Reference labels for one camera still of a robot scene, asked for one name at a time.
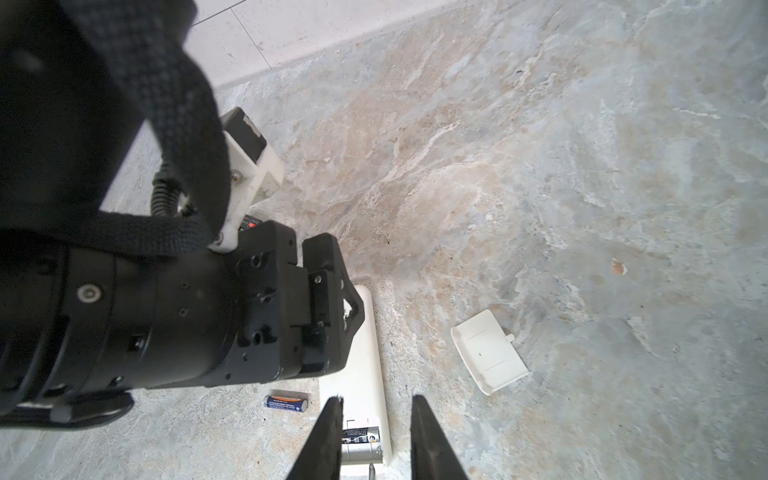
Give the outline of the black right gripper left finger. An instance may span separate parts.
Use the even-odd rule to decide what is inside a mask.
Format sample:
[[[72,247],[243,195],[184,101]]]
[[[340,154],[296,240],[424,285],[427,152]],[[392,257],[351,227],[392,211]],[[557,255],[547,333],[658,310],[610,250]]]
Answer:
[[[287,480],[339,480],[343,399],[331,397],[292,466]]]

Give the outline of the white remote control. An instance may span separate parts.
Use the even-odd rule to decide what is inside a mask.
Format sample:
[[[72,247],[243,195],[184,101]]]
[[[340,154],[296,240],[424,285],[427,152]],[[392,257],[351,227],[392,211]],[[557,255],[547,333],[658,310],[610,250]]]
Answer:
[[[354,336],[345,368],[320,378],[320,396],[323,401],[343,399],[343,430],[369,426],[380,430],[378,444],[342,443],[340,475],[368,479],[368,465],[373,463],[380,479],[392,458],[384,381],[372,295],[362,285],[356,290],[364,302],[365,321]]]

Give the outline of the white battery cover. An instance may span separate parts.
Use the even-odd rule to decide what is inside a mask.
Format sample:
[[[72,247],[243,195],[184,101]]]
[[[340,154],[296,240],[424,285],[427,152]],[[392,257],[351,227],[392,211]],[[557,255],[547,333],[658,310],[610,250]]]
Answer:
[[[493,313],[486,309],[453,327],[452,341],[479,390],[486,396],[529,375],[530,370]]]

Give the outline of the orange battery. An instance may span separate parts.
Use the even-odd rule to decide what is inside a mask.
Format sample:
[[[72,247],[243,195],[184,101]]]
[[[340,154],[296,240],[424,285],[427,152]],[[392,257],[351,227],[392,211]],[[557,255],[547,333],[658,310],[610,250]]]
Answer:
[[[265,399],[265,406],[269,409],[303,413],[308,409],[309,400],[303,397],[270,394]]]

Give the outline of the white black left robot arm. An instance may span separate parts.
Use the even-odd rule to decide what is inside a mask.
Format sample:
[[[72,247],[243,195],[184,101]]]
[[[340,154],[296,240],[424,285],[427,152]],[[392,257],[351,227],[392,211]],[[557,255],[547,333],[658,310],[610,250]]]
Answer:
[[[250,208],[285,168],[220,114],[191,1],[1,5],[1,425],[112,423],[137,389],[329,375],[364,318],[337,239]]]

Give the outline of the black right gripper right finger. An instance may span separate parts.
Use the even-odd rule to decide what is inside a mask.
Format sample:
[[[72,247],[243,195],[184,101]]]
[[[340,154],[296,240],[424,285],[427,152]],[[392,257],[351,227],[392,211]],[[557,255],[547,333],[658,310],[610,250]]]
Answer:
[[[468,479],[423,395],[412,399],[410,435],[412,479]]]

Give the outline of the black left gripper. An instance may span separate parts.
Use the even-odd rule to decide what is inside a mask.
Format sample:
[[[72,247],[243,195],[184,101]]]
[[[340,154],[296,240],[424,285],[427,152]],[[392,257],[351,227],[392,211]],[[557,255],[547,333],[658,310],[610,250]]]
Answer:
[[[227,255],[241,315],[229,367],[234,381],[329,375],[346,366],[364,302],[335,236],[309,238],[302,250],[307,270],[298,265],[294,230],[267,221],[240,232]]]

